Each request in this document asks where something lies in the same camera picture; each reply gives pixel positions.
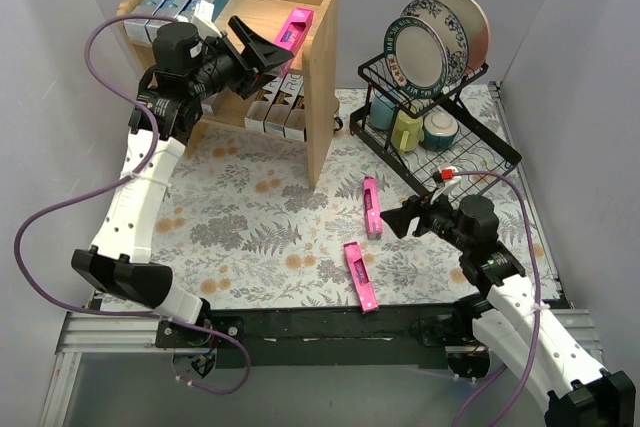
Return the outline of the pink toothpaste box front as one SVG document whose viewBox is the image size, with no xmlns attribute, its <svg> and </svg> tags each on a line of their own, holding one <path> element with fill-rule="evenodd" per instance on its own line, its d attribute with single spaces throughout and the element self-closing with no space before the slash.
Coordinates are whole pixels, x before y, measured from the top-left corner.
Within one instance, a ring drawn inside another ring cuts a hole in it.
<svg viewBox="0 0 640 427">
<path fill-rule="evenodd" d="M 369 313 L 377 310 L 379 308 L 379 304 L 375 295 L 373 283 L 371 282 L 366 269 L 359 243 L 351 242 L 344 244 L 343 251 L 362 312 Z"/>
</svg>

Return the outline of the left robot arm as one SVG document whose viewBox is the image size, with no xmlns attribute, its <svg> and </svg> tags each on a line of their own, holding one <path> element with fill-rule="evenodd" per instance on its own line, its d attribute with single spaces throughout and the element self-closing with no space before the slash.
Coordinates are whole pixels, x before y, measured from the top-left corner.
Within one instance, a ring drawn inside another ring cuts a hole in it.
<svg viewBox="0 0 640 427">
<path fill-rule="evenodd" d="M 294 55 L 255 33 L 239 17 L 229 21 L 243 44 L 225 34 L 206 36 L 189 22 L 161 26 L 152 43 L 155 63 L 139 82 L 127 153 L 105 220 L 72 268 L 94 288 L 180 321 L 178 334 L 193 347 L 213 333 L 202 299 L 179 286 L 173 270 L 151 262 L 156 218 L 169 180 L 204 100 L 228 89 L 248 98 L 271 82 Z"/>
</svg>

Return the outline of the silver black RO toothpaste box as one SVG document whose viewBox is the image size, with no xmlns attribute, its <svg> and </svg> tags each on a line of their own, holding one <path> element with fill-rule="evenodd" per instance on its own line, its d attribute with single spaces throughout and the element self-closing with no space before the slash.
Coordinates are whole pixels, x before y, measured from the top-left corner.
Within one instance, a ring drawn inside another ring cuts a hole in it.
<svg viewBox="0 0 640 427">
<path fill-rule="evenodd" d="M 276 77 L 258 91 L 244 118 L 244 125 L 247 130 L 265 132 L 264 121 L 281 87 L 282 81 L 282 77 Z"/>
</svg>

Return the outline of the pink toothpaste box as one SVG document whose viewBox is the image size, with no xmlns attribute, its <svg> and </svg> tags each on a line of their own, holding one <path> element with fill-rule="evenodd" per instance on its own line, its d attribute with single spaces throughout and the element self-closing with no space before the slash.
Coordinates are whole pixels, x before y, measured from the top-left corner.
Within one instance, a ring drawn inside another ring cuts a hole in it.
<svg viewBox="0 0 640 427">
<path fill-rule="evenodd" d="M 371 176 L 365 176 L 362 188 L 366 234 L 369 240 L 379 240 L 383 233 L 383 222 L 380 217 L 376 179 Z"/>
<path fill-rule="evenodd" d="M 359 243 L 351 242 L 344 244 L 343 251 L 362 312 L 369 313 L 377 310 L 379 308 L 379 304 L 375 295 L 373 283 L 371 282 L 366 269 Z"/>
</svg>

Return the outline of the dark striped toothpaste box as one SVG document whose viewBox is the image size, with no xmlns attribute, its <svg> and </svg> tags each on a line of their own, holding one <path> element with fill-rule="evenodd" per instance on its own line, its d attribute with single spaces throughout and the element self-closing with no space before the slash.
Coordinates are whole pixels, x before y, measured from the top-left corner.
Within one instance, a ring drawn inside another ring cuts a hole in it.
<svg viewBox="0 0 640 427">
<path fill-rule="evenodd" d="M 281 83 L 264 121 L 267 134 L 284 136 L 284 125 L 303 86 L 301 74 L 288 73 Z"/>
</svg>

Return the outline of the magenta toothpaste box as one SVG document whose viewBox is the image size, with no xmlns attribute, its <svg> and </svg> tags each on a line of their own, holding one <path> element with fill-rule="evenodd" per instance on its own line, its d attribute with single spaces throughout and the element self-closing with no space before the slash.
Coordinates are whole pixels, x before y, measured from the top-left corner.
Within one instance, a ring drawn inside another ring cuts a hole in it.
<svg viewBox="0 0 640 427">
<path fill-rule="evenodd" d="M 274 44 L 296 55 L 311 28 L 314 14 L 311 9 L 293 9 L 276 36 Z"/>
</svg>

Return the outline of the white toothpaste box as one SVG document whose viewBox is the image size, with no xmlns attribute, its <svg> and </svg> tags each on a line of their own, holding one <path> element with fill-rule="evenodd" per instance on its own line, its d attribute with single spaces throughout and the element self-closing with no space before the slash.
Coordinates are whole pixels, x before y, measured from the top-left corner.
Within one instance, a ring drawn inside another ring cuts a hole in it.
<svg viewBox="0 0 640 427">
<path fill-rule="evenodd" d="M 204 115 L 215 116 L 220 108 L 222 100 L 218 95 L 211 96 L 201 102 Z"/>
</svg>

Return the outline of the silver blue RO toothpaste box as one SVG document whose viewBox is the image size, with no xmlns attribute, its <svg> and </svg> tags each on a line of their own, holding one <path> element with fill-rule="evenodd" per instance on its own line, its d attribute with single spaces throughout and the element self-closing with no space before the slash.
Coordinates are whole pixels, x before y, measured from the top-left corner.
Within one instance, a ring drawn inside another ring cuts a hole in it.
<svg viewBox="0 0 640 427">
<path fill-rule="evenodd" d="M 132 11 L 133 14 L 153 15 L 164 0 L 142 0 Z M 147 18 L 129 19 L 124 22 L 125 31 L 131 41 L 149 44 L 149 35 L 146 31 Z"/>
</svg>

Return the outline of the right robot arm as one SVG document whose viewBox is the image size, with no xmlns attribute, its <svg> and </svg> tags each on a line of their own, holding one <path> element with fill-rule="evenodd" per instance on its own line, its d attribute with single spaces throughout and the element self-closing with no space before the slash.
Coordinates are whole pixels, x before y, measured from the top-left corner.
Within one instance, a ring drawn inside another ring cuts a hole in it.
<svg viewBox="0 0 640 427">
<path fill-rule="evenodd" d="M 483 299 L 479 308 L 453 318 L 453 334 L 464 344 L 480 341 L 524 378 L 546 425 L 633 425 L 632 380 L 622 371 L 609 372 L 536 298 L 524 268 L 498 238 L 489 199 L 470 195 L 452 207 L 444 196 L 413 196 L 381 217 L 399 238 L 416 220 L 415 236 L 433 233 L 460 250 L 463 273 Z"/>
</svg>

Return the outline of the brown silver RO toothpaste box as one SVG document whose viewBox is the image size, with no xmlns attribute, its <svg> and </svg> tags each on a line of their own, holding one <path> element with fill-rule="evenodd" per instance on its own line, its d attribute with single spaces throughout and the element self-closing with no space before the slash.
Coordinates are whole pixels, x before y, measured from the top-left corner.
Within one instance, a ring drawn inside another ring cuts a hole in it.
<svg viewBox="0 0 640 427">
<path fill-rule="evenodd" d="M 284 124 L 284 137 L 287 139 L 306 141 L 306 114 L 304 87 L 301 87 Z"/>
</svg>

